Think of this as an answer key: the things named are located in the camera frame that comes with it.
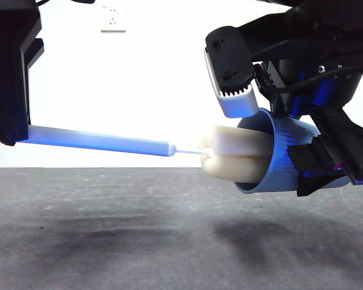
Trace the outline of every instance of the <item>blue 3d printed cup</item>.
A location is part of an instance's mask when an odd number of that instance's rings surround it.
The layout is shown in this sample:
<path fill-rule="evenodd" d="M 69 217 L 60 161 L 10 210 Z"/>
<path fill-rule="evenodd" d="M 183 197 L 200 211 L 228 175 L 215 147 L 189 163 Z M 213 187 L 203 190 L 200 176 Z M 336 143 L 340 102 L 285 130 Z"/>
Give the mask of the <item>blue 3d printed cup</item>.
<path fill-rule="evenodd" d="M 290 117 L 275 118 L 265 109 L 260 109 L 252 117 L 243 118 L 238 127 L 274 136 L 273 155 L 264 178 L 258 184 L 236 182 L 238 189 L 247 194 L 297 190 L 298 172 L 288 156 L 287 149 L 291 145 L 310 143 L 314 136 L 320 135 L 317 127 Z M 324 188 L 342 187 L 348 183 L 349 179 L 343 177 Z"/>

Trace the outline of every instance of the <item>gray carpet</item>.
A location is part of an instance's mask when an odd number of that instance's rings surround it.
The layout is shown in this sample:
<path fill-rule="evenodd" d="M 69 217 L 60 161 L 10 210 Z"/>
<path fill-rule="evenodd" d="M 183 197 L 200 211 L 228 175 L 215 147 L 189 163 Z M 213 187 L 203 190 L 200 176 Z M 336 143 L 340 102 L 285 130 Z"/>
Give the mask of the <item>gray carpet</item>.
<path fill-rule="evenodd" d="M 10 289 L 363 289 L 363 186 L 248 196 L 199 169 L 0 169 Z"/>

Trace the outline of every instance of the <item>white wall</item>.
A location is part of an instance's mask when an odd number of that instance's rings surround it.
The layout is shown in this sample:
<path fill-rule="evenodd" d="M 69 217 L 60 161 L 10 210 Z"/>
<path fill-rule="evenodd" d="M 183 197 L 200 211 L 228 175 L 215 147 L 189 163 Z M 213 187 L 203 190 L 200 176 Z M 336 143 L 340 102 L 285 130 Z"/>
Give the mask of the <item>white wall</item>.
<path fill-rule="evenodd" d="M 41 7 L 45 53 L 30 71 L 32 123 L 189 147 L 209 126 L 238 122 L 215 99 L 203 57 L 207 34 L 287 9 L 254 0 L 133 0 L 126 2 L 127 32 L 102 34 L 100 5 L 53 0 Z M 347 112 L 363 126 L 363 81 Z M 195 155 L 0 144 L 0 167 L 195 166 Z"/>

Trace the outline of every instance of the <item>blue-lit rod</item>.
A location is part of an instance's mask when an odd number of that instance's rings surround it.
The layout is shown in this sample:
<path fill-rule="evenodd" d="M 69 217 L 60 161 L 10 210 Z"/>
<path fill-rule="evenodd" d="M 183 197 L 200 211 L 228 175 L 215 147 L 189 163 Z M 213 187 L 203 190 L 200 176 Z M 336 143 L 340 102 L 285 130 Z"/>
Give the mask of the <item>blue-lit rod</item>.
<path fill-rule="evenodd" d="M 157 156 L 173 156 L 176 152 L 210 154 L 207 150 L 180 150 L 169 142 L 125 138 L 73 130 L 29 126 L 28 139 L 22 143 L 107 150 Z"/>

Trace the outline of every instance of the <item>electrical socket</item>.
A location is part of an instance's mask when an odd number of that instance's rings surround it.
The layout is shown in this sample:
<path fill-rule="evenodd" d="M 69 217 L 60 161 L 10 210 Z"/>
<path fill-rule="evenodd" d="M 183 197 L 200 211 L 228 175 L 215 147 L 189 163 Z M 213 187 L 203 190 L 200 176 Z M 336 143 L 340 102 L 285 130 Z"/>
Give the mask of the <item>electrical socket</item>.
<path fill-rule="evenodd" d="M 126 7 L 102 6 L 100 14 L 101 32 L 125 32 L 126 31 Z"/>

